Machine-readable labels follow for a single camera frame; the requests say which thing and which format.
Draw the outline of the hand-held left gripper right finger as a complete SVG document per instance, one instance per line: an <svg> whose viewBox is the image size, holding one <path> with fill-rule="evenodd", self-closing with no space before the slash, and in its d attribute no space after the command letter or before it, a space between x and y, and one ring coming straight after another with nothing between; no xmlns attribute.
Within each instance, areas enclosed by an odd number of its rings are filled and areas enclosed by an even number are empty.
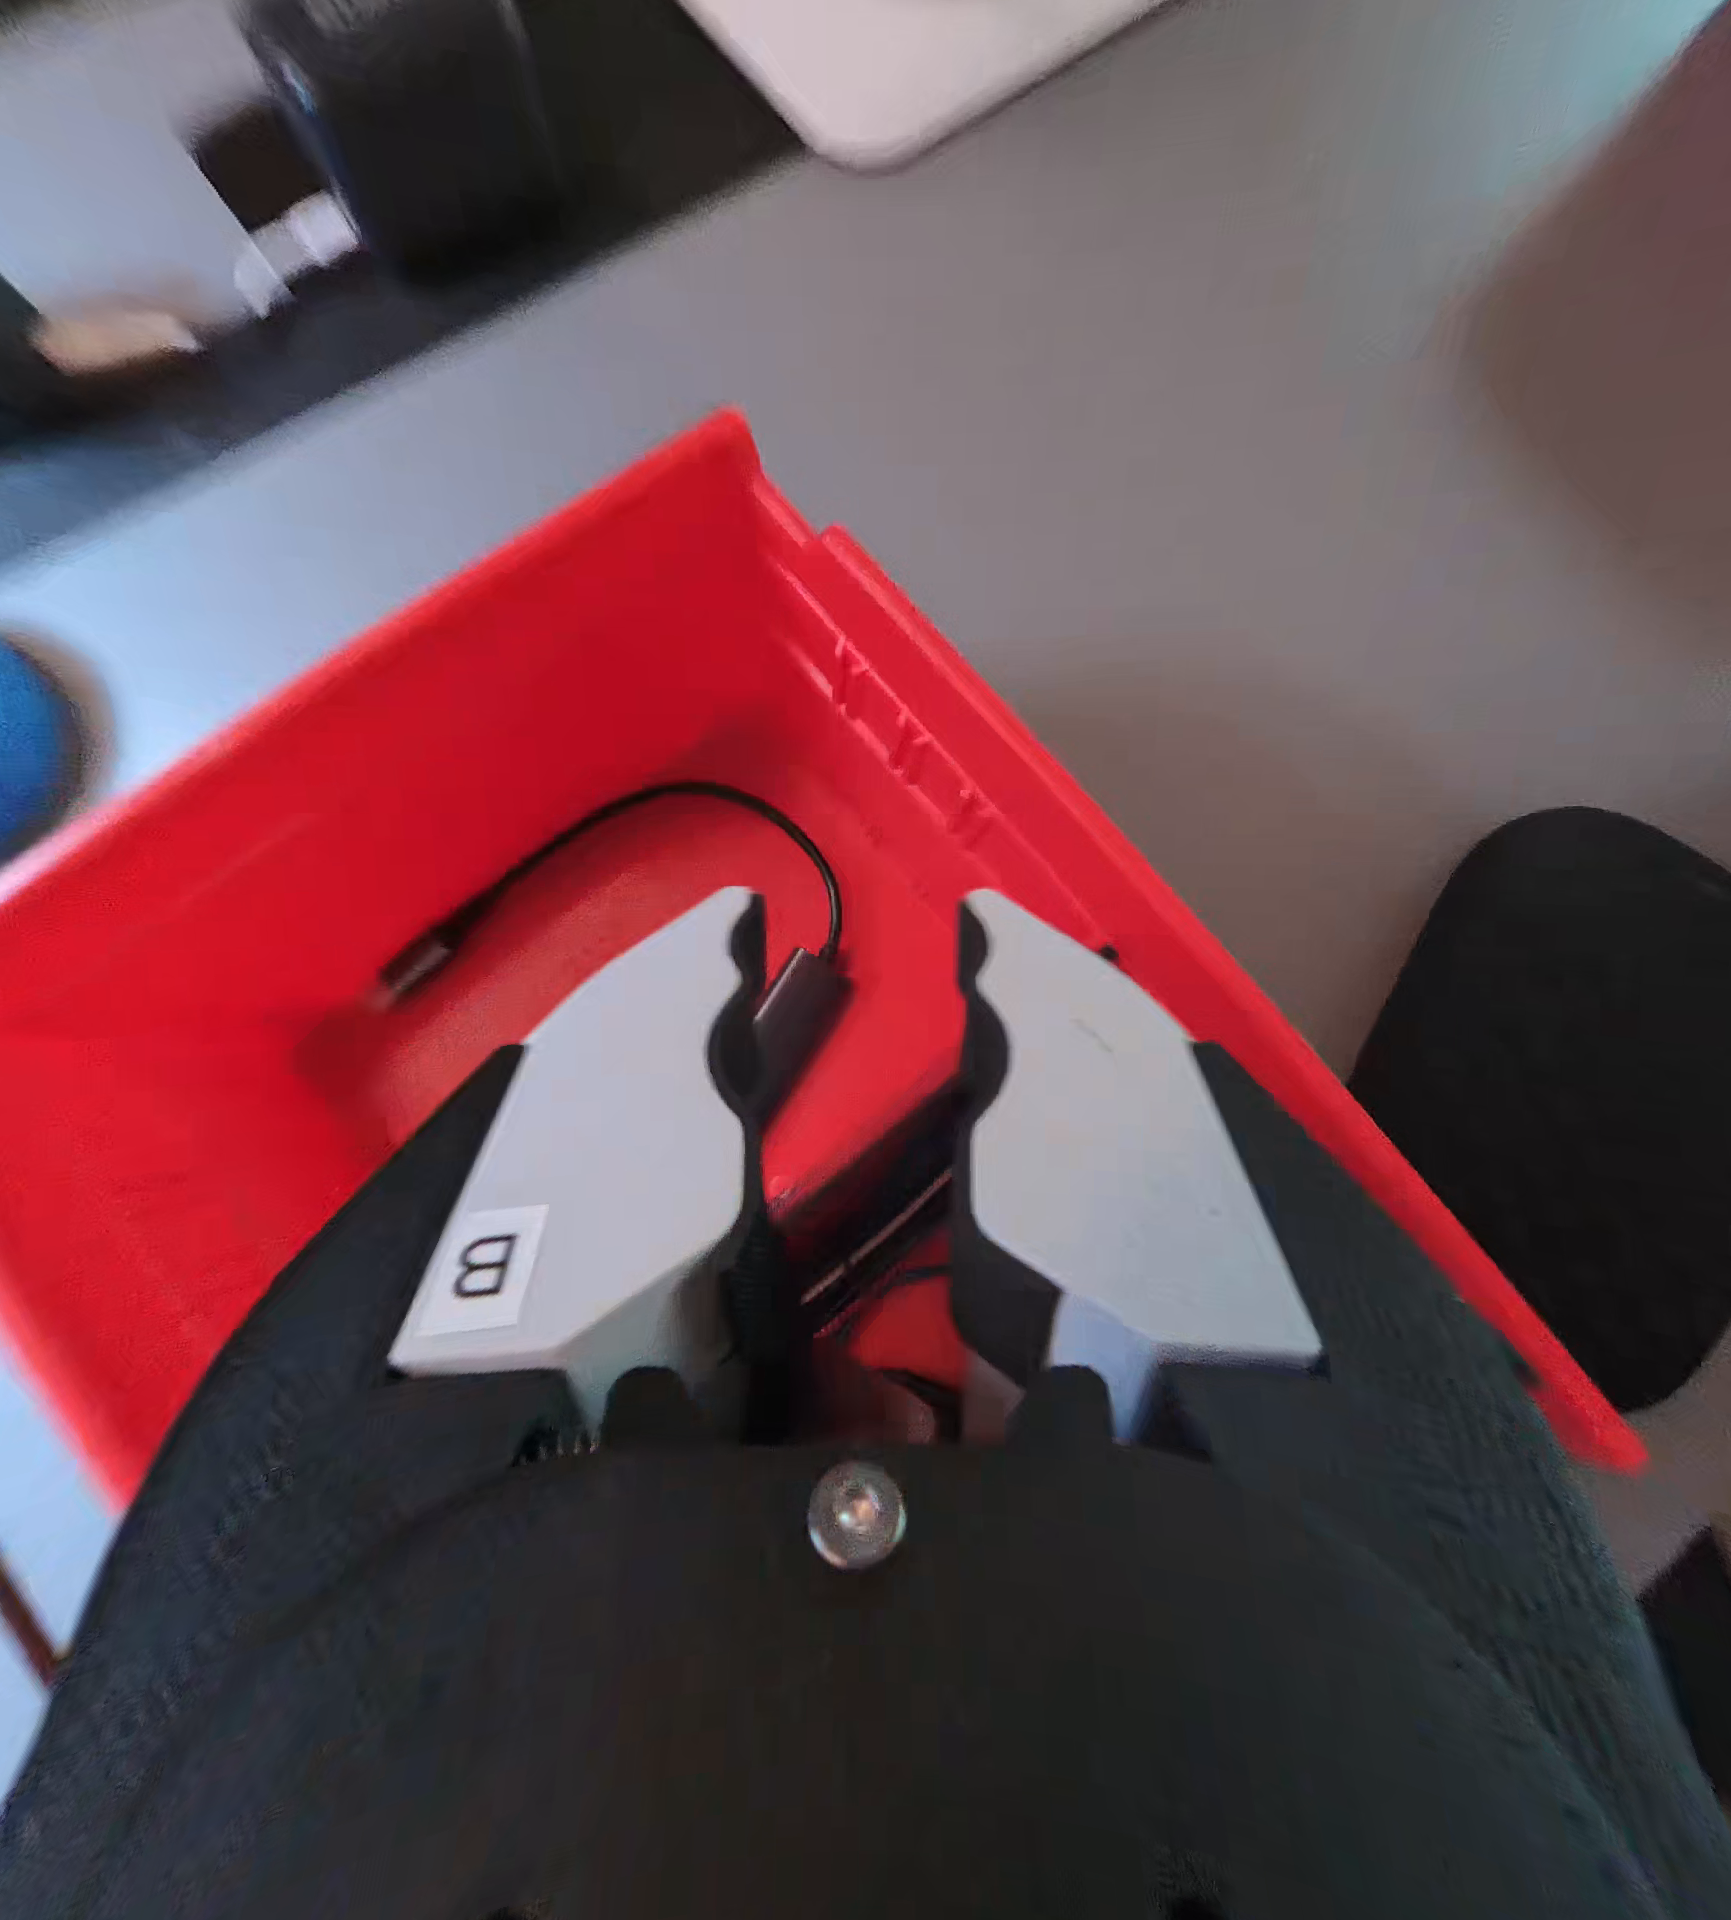
<svg viewBox="0 0 1731 1920"><path fill-rule="evenodd" d="M1310 1375L1324 1341L1190 1032L998 890L960 904L950 1311L1003 1378L1091 1369L1134 1437L1174 1362Z"/></svg>

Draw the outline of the red plastic bin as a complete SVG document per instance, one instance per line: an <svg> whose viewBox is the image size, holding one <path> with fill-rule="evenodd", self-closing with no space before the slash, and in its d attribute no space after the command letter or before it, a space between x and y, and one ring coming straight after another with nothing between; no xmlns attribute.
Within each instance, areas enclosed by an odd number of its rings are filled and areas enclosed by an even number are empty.
<svg viewBox="0 0 1731 1920"><path fill-rule="evenodd" d="M670 804L623 877L569 853L427 994L383 968L619 794L719 780L840 880L852 1000L767 1149L824 1184L957 1057L960 900L993 887L1222 1045L1523 1355L1595 1468L1648 1447L1256 979L844 528L723 409L385 616L0 880L0 1340L123 1510L312 1235L583 973L719 884L773 953L822 887Z"/></svg>

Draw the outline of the black textured wrist rest pad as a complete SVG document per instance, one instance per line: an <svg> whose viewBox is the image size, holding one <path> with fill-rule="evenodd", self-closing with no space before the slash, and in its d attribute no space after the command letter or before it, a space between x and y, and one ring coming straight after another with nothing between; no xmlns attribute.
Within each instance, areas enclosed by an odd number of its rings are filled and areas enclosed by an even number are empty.
<svg viewBox="0 0 1731 1920"><path fill-rule="evenodd" d="M1446 877L1347 1085L1619 1415L1731 1325L1731 869L1532 810Z"/></svg>

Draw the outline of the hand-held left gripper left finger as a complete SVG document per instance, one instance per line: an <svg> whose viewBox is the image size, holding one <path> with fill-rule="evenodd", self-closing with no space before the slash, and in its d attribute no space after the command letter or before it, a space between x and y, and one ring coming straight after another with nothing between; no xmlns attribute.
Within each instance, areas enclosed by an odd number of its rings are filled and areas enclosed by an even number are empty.
<svg viewBox="0 0 1731 1920"><path fill-rule="evenodd" d="M546 1369L588 1423L632 1369L712 1395L719 1274L757 1207L741 1079L765 900L710 893L519 1043L390 1352L413 1378Z"/></svg>

